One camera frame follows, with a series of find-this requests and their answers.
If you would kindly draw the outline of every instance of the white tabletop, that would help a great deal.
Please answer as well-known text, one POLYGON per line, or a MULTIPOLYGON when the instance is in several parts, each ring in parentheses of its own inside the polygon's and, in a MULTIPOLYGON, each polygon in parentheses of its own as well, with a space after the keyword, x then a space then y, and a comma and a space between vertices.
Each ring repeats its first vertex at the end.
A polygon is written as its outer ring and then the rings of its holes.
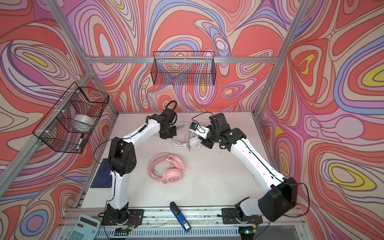
MULTIPOLYGON (((120 114, 112 130, 111 138, 128 135, 145 123, 146 113, 120 114)), ((178 123, 190 123, 197 113, 178 113, 178 123)), ((224 113, 231 128, 238 127, 250 140, 252 146, 267 161, 267 155, 249 112, 224 113)), ((196 119, 202 126, 209 124, 209 114, 196 119)), ((188 133, 185 127, 178 130, 174 139, 185 142, 188 133)), ((108 142, 102 158, 108 157, 108 142)), ((156 133, 142 145, 135 147, 137 165, 130 173, 128 184, 129 207, 165 207, 174 201, 178 206, 234 205, 245 197, 261 197, 261 188, 252 174, 231 152, 220 149, 215 143, 212 149, 204 146, 187 149, 178 148, 170 139, 159 138, 156 133), (147 174, 149 161, 157 154, 169 152, 183 160, 186 171, 180 182, 161 184, 153 181, 147 174)), ((158 165, 161 175, 161 164, 158 165)), ((111 188, 89 188, 82 204, 84 207, 104 207, 111 197, 111 188)))

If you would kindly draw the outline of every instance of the colorful wallpaper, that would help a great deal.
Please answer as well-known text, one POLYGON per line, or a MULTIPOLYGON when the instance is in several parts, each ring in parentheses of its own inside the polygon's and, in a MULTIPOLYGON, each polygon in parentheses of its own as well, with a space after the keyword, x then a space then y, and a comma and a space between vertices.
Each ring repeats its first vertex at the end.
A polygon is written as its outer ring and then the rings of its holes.
POLYGON ((383 59, 383 1, 315 0, 258 111, 315 239, 384 239, 383 59))
MULTIPOLYGON (((0 22, 2 172, 84 69, 44 0, 0 1, 0 22)), ((112 119, 107 109, 81 155, 39 148, 0 198, 0 240, 50 237, 65 209, 76 201, 93 162, 92 151, 104 140, 112 119)))
POLYGON ((153 85, 151 64, 94 64, 120 112, 162 111, 171 100, 177 111, 252 111, 272 64, 231 63, 227 76, 216 75, 215 86, 153 85))
POLYGON ((277 56, 298 5, 293 0, 60 3, 90 56, 152 56, 153 51, 178 49, 214 50, 217 56, 253 56, 270 50, 268 56, 277 56))

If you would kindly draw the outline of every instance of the blue notebook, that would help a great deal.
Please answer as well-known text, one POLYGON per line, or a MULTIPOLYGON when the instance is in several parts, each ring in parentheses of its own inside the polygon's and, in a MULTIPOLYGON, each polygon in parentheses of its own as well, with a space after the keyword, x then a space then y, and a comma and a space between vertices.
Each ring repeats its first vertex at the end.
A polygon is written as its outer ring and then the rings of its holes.
POLYGON ((96 176, 92 181, 91 188, 111 188, 112 187, 112 175, 111 170, 108 167, 107 158, 104 158, 101 162, 101 166, 97 170, 96 176))

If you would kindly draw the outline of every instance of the wire basket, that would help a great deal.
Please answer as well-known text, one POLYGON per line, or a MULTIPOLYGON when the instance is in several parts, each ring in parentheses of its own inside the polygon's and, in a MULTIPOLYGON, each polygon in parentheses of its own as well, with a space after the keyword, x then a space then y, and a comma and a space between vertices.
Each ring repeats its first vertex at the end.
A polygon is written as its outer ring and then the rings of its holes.
POLYGON ((155 51, 151 75, 154 85, 214 86, 213 51, 155 51))
POLYGON ((64 107, 55 110, 53 121, 44 130, 36 127, 33 134, 55 152, 82 153, 108 102, 107 93, 77 86, 64 107))

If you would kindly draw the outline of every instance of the light blue calculator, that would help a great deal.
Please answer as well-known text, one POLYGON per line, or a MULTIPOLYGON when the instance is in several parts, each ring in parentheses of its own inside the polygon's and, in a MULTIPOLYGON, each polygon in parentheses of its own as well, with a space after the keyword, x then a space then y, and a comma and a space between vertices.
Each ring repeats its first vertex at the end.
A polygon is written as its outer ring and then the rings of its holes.
POLYGON ((69 240, 93 240, 99 230, 100 222, 86 215, 80 215, 69 240))

